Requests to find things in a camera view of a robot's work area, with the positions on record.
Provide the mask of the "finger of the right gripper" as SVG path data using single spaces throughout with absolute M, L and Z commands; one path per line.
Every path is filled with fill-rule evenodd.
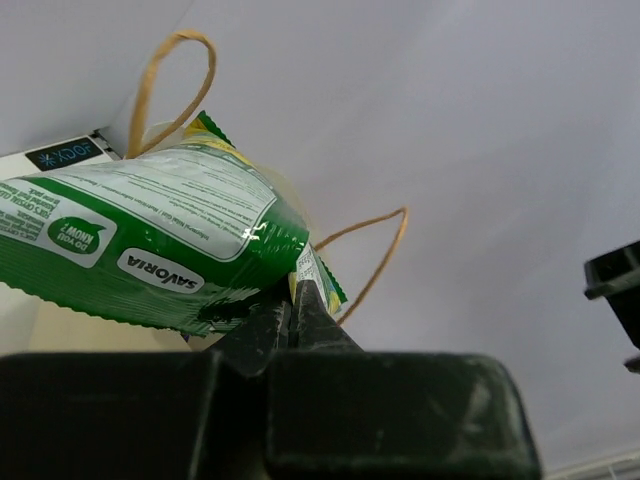
M 639 349 L 639 242 L 584 264 L 585 297 L 605 298 L 629 340 Z

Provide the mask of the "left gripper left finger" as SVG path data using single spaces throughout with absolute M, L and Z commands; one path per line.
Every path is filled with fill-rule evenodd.
M 275 479 L 265 369 L 292 303 L 266 295 L 201 352 L 41 351 L 1 360 L 5 479 Z

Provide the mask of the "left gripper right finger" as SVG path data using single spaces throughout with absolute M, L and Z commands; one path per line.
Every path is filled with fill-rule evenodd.
M 520 392 L 478 354 L 366 352 L 297 286 L 265 372 L 264 461 L 275 479 L 539 479 Z

